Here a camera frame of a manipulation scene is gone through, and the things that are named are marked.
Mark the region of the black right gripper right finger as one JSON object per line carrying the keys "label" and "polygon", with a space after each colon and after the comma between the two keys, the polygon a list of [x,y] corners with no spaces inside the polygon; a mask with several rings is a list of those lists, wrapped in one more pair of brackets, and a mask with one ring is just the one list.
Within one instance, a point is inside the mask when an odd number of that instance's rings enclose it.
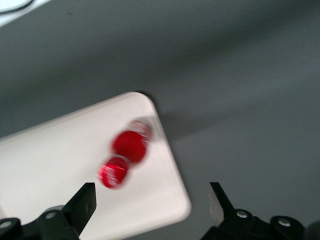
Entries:
{"label": "black right gripper right finger", "polygon": [[234,208],[218,182],[210,183],[209,209],[213,226],[203,240],[302,240],[306,231],[289,216],[276,215],[265,222],[247,210]]}

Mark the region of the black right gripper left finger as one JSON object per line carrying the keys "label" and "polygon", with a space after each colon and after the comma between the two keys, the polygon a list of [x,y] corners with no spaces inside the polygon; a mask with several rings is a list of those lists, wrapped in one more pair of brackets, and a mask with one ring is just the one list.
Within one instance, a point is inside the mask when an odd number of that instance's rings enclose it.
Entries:
{"label": "black right gripper left finger", "polygon": [[96,185],[85,183],[65,204],[44,211],[22,225],[16,217],[0,220],[2,240],[79,240],[97,208]]}

